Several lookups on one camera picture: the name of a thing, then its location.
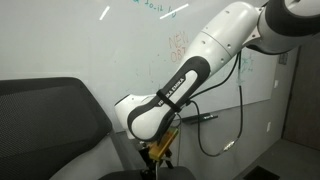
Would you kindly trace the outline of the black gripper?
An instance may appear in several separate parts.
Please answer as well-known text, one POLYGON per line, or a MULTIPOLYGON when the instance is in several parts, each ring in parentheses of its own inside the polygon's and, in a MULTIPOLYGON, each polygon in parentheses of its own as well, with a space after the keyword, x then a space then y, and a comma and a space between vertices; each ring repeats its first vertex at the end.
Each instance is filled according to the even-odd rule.
POLYGON ((149 149, 145 148, 139 150, 139 154, 141 155, 143 161, 145 162, 147 168, 140 171, 140 175, 143 180, 157 180, 158 179, 158 170, 163 162, 166 163, 169 169, 173 169, 173 165, 171 163, 172 152, 167 150, 165 155, 159 160, 152 160, 149 157, 149 149))

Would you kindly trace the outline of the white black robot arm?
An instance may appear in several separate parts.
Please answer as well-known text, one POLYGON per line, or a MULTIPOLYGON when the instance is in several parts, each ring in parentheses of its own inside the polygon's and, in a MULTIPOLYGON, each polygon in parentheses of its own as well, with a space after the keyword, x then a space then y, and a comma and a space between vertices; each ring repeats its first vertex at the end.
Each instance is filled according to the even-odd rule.
POLYGON ((233 2, 196 36, 168 83, 156 93, 128 94, 115 112, 130 139, 141 142, 147 168, 143 180, 158 180, 159 166, 168 164, 169 146, 178 133, 171 125, 182 108, 201 93, 199 87, 245 47, 263 54, 288 52, 320 33, 319 0, 269 0, 262 7, 233 2))

